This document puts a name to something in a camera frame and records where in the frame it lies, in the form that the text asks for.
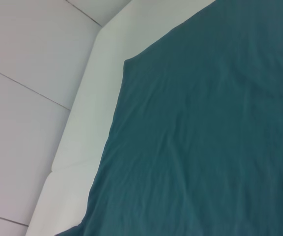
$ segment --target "teal bed sheet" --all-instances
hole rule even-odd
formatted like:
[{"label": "teal bed sheet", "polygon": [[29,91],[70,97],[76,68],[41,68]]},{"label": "teal bed sheet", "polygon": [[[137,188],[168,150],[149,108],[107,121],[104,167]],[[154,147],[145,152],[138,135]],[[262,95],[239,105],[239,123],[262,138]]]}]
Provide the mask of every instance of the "teal bed sheet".
[{"label": "teal bed sheet", "polygon": [[283,0],[217,0],[125,61],[81,224],[283,236]]}]

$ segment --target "teal fabric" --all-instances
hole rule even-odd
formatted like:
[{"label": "teal fabric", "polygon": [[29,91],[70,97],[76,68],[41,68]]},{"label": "teal fabric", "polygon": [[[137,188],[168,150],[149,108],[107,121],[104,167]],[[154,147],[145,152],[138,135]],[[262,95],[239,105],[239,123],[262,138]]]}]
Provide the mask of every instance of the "teal fabric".
[{"label": "teal fabric", "polygon": [[81,224],[283,236],[283,0],[218,0],[124,64]]}]

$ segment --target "mattress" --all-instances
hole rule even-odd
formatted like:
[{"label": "mattress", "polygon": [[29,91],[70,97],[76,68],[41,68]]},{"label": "mattress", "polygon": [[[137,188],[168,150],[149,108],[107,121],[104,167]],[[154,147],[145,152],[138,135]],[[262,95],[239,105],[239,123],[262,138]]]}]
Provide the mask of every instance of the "mattress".
[{"label": "mattress", "polygon": [[52,236],[81,222],[108,138],[124,61],[210,3],[212,0],[133,0],[101,29],[28,236]]}]

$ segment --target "white bed frame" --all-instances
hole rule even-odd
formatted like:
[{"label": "white bed frame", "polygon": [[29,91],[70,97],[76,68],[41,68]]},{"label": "white bed frame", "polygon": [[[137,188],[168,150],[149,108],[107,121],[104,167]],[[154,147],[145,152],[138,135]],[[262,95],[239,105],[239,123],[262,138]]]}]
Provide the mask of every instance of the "white bed frame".
[{"label": "white bed frame", "polygon": [[213,0],[132,0],[99,32],[28,236],[53,236],[85,215],[122,82],[123,63]]}]

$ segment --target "bed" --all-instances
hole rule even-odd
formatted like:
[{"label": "bed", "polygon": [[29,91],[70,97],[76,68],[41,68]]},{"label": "bed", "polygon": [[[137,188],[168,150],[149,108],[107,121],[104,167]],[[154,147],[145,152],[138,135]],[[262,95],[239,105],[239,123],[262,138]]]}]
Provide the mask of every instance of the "bed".
[{"label": "bed", "polygon": [[[97,36],[27,234],[55,235],[80,224],[90,188],[78,228],[85,235],[176,235],[176,228],[180,235],[283,234],[282,20],[283,4],[265,1],[128,4]],[[157,56],[172,57],[171,48],[178,58],[155,73]],[[131,162],[134,148],[139,159]],[[144,174],[149,169],[157,172]],[[112,179],[119,177],[124,182]],[[144,227],[136,229],[139,219]]]}]

